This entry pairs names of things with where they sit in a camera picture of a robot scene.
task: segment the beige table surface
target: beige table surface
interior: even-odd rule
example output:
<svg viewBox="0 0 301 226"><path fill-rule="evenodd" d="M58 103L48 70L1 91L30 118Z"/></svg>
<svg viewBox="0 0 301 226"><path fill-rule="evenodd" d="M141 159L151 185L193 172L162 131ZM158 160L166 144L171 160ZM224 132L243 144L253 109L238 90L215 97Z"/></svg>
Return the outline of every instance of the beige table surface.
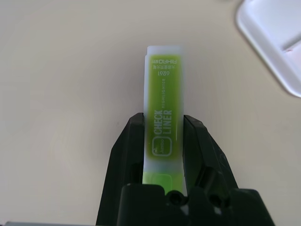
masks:
<svg viewBox="0 0 301 226"><path fill-rule="evenodd" d="M301 224L301 99L235 26L238 0L0 1L0 223L93 225L111 147L143 110L148 45L185 49L185 114Z"/></svg>

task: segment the screw hole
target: screw hole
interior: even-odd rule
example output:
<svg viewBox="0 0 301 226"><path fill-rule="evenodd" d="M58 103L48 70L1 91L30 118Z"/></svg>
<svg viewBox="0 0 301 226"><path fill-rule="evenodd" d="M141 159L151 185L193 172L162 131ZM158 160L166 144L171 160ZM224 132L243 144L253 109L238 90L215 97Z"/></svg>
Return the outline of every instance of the screw hole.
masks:
<svg viewBox="0 0 301 226"><path fill-rule="evenodd" d="M220 208L222 206L222 201L220 199L220 197L218 197L217 195L211 195L209 197L209 201L211 202L212 205Z"/></svg>

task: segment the white tray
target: white tray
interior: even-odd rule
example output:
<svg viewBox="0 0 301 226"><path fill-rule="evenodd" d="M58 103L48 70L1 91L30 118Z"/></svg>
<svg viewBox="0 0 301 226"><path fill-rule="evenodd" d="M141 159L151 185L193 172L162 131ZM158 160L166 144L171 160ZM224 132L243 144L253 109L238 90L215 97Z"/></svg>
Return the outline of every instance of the white tray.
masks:
<svg viewBox="0 0 301 226"><path fill-rule="evenodd" d="M301 97L301 0L245 0L237 24L283 86Z"/></svg>

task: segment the green highlighter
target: green highlighter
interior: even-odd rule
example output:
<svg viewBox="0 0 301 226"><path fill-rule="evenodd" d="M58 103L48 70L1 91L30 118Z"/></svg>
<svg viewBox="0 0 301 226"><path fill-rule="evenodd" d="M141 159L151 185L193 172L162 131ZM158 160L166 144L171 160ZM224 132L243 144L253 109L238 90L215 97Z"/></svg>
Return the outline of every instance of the green highlighter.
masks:
<svg viewBox="0 0 301 226"><path fill-rule="evenodd" d="M183 73L179 46L149 46L144 73L143 183L183 188Z"/></svg>

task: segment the black plastic holder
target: black plastic holder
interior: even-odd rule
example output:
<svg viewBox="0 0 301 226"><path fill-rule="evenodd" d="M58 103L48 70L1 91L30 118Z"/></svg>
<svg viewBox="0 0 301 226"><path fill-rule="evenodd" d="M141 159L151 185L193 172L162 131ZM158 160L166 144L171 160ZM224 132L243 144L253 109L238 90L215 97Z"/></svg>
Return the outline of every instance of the black plastic holder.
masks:
<svg viewBox="0 0 301 226"><path fill-rule="evenodd" d="M184 116L187 197L142 184L144 116L131 117L112 148L96 225L273 226L255 190L239 189L228 160L203 123Z"/></svg>

